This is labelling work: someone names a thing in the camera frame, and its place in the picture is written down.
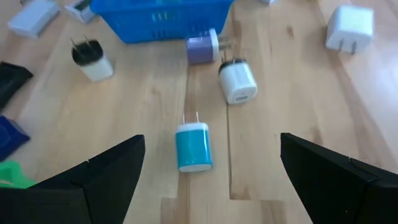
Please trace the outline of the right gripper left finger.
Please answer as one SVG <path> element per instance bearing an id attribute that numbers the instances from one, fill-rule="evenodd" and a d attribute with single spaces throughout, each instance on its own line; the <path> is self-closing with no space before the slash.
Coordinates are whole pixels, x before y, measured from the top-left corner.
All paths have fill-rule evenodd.
<path id="1" fill-rule="evenodd" d="M 26 189 L 0 187 L 0 224 L 123 224 L 145 153 L 138 134 Z"/>

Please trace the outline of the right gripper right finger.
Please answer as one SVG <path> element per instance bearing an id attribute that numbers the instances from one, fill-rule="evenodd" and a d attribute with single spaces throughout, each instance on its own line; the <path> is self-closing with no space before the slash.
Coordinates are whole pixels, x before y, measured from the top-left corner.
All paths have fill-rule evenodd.
<path id="1" fill-rule="evenodd" d="M 398 224 L 398 174 L 290 133 L 280 158 L 313 224 Z"/>

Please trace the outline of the dark blue power bank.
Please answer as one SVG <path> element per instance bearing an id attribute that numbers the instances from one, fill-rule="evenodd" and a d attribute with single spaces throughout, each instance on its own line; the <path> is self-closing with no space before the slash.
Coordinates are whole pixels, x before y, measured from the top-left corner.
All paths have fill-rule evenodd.
<path id="1" fill-rule="evenodd" d="M 30 136 L 14 120 L 0 116 L 0 162 L 29 140 Z"/>

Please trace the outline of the teal white wall charger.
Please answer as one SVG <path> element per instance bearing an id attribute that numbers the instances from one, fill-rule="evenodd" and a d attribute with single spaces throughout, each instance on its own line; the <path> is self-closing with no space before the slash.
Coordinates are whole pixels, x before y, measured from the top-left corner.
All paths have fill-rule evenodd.
<path id="1" fill-rule="evenodd" d="M 213 167 L 209 127 L 200 121 L 198 112 L 195 122 L 186 123 L 183 116 L 183 124 L 175 132 L 175 148 L 180 172 L 202 172 Z"/>

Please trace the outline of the white charger with black top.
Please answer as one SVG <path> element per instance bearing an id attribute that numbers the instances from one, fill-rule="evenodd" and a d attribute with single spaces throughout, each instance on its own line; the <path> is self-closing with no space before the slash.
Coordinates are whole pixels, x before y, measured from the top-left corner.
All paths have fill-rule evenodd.
<path id="1" fill-rule="evenodd" d="M 97 39 L 85 37 L 81 42 L 70 41 L 72 60 L 91 81 L 98 82 L 113 76 L 114 68 Z"/>

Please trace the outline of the white charger with black rim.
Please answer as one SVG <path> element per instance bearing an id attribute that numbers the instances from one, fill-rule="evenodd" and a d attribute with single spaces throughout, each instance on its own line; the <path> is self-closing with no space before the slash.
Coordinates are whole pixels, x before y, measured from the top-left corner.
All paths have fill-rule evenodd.
<path id="1" fill-rule="evenodd" d="M 228 58 L 224 50 L 218 77 L 229 105 L 245 103 L 252 100 L 257 94 L 257 83 L 245 58 Z"/>

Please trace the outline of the green plastic basket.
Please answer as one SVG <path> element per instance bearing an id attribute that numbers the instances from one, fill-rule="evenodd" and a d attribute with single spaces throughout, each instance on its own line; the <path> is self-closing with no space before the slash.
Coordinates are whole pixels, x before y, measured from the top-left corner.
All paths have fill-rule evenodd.
<path id="1" fill-rule="evenodd" d="M 22 173 L 21 166 L 15 161 L 0 162 L 0 187 L 9 189 L 27 189 L 36 181 Z"/>

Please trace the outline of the black power bank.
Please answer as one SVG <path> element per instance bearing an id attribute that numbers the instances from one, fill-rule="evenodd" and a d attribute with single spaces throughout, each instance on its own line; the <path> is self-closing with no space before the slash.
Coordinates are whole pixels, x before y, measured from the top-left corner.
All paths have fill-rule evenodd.
<path id="1" fill-rule="evenodd" d="M 34 75 L 25 67 L 0 62 L 0 112 L 12 96 Z"/>

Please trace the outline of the blue plastic basket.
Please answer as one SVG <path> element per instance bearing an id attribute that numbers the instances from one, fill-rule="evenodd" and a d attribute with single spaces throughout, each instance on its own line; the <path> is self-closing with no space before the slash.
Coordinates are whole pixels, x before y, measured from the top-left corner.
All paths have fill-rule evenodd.
<path id="1" fill-rule="evenodd" d="M 221 33 L 234 0 L 91 0 L 126 44 L 185 39 L 210 29 Z"/>

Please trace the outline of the white power bank with screen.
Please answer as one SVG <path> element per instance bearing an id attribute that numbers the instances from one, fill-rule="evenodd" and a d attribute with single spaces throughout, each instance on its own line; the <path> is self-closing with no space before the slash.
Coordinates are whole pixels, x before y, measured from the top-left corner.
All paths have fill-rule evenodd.
<path id="1" fill-rule="evenodd" d="M 78 21 L 87 24 L 91 22 L 96 14 L 90 9 L 91 0 L 75 0 L 73 3 L 65 6 L 70 16 Z"/>

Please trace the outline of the purple white wall charger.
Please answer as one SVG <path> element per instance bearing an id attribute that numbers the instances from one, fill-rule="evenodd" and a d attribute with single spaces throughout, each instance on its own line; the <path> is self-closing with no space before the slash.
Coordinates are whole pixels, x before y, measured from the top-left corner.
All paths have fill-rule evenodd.
<path id="1" fill-rule="evenodd" d="M 198 36 L 185 40 L 187 62 L 198 65 L 214 62 L 221 50 L 230 49 L 232 43 L 228 37 L 219 37 L 215 28 L 200 33 Z"/>

